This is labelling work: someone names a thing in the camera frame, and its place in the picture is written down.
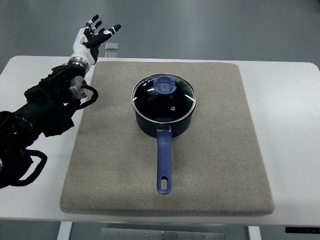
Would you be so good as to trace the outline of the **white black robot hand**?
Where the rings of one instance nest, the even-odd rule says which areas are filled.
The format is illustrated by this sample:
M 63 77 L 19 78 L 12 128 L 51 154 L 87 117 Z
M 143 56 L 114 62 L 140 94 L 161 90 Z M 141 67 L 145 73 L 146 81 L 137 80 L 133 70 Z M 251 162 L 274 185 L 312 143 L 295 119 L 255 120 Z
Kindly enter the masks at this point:
M 100 45 L 121 29 L 120 24 L 109 29 L 98 29 L 102 24 L 98 19 L 99 15 L 96 14 L 78 31 L 72 47 L 73 54 L 69 58 L 70 63 L 83 64 L 85 70 L 96 64 Z

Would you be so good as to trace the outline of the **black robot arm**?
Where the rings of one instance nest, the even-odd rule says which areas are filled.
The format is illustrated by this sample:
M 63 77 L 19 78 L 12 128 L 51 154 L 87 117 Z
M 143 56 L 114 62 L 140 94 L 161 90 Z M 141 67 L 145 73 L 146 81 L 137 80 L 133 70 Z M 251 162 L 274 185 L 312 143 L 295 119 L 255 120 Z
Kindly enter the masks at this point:
M 28 149 L 41 134 L 57 136 L 74 126 L 72 117 L 98 99 L 84 79 L 89 64 L 81 57 L 54 67 L 52 73 L 24 92 L 26 104 L 0 113 L 0 187 L 24 187 L 44 169 L 47 155 Z

